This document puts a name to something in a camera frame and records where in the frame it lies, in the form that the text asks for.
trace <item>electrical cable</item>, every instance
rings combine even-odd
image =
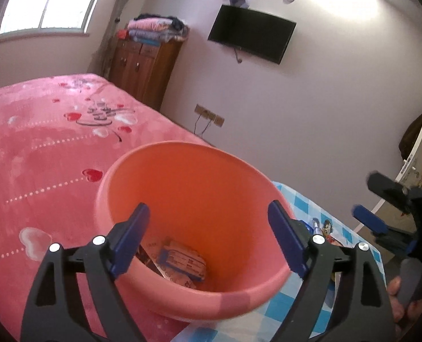
[[[210,120],[208,122],[208,124],[206,125],[205,129],[203,130],[203,132],[198,135],[199,137],[203,138],[203,134],[205,133],[206,130],[208,130],[208,127],[211,125],[211,123],[212,123],[212,120]]]
[[[196,122],[195,122],[194,135],[197,135],[197,134],[196,134],[196,132],[197,132],[197,123],[198,123],[198,121],[200,121],[200,118],[201,118],[201,114],[198,116],[198,119],[197,119],[197,120],[196,120]]]

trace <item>blue and white tablecloth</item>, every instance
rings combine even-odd
[[[311,224],[313,218],[318,218],[322,225],[325,220],[329,220],[333,225],[332,236],[346,247],[354,247],[357,243],[364,241],[357,233],[296,190],[278,182],[274,182],[274,185],[290,203],[298,220]],[[380,252],[372,245],[370,248],[385,279]],[[190,324],[172,342],[269,342],[290,310],[301,284],[301,278],[292,273],[279,293],[265,305],[234,319],[209,325]],[[323,304],[312,337],[325,331],[331,311],[332,308]]]

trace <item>red heart print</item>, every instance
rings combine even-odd
[[[81,118],[81,113],[66,113],[64,114],[64,117],[66,117],[69,122],[75,122]]]
[[[87,170],[84,170],[82,173],[86,177],[87,181],[90,181],[90,182],[100,181],[103,177],[102,171],[97,171],[90,168],[88,168]]]
[[[127,132],[127,133],[131,133],[132,132],[132,129],[129,126],[119,126],[118,127],[118,130],[119,131],[124,131],[124,132]]]

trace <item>tv screen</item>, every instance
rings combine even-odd
[[[281,64],[295,26],[274,15],[222,5],[208,40]]]

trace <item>stack of blankets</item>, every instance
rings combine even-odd
[[[185,41],[189,35],[189,27],[178,18],[153,14],[141,14],[128,23],[127,29],[133,41],[146,44]]]

